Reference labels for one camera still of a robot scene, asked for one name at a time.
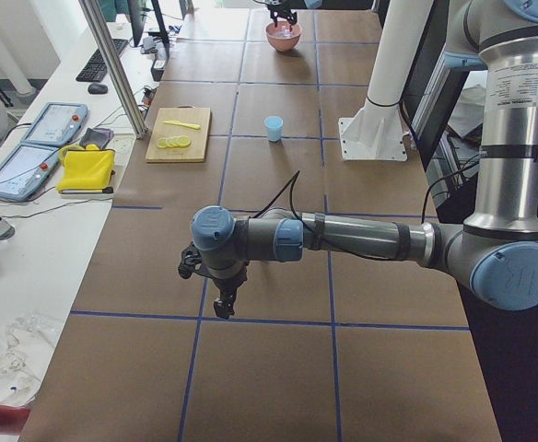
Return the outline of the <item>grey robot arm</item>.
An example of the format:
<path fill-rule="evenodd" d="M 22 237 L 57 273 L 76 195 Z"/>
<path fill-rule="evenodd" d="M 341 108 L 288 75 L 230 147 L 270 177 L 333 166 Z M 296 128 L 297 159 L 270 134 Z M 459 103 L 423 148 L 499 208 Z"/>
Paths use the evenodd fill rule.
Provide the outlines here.
<path fill-rule="evenodd" d="M 451 2 L 444 62 L 487 73 L 474 212 L 459 225 L 408 226 L 273 206 L 237 218 L 207 206 L 178 271 L 215 283 L 219 318 L 233 314 L 250 262 L 294 262 L 306 249 L 414 261 L 496 308 L 538 304 L 538 1 Z"/>

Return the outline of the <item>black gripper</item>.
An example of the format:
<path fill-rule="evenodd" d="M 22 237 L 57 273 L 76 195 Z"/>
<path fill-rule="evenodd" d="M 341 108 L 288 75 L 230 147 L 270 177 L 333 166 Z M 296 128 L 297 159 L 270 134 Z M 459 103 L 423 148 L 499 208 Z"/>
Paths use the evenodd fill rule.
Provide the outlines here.
<path fill-rule="evenodd" d="M 228 260 L 227 263 L 213 262 L 211 255 L 204 255 L 193 243 L 181 252 L 179 276 L 189 279 L 194 273 L 209 278 L 219 290 L 214 301 L 218 318 L 228 320 L 235 314 L 238 289 L 247 281 L 247 262 Z"/>
<path fill-rule="evenodd" d="M 263 3 L 271 13 L 274 27 L 277 27 L 278 15 L 288 15 L 288 23 L 291 26 L 298 23 L 298 13 L 292 12 L 289 0 L 263 0 Z"/>

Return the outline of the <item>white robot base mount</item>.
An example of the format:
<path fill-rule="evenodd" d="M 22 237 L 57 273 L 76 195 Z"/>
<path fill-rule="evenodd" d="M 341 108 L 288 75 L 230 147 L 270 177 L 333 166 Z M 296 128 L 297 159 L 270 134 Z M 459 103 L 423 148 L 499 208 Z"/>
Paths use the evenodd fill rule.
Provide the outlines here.
<path fill-rule="evenodd" d="M 345 161 L 405 161 L 400 102 L 432 0 L 392 0 L 384 21 L 364 105 L 338 121 Z"/>

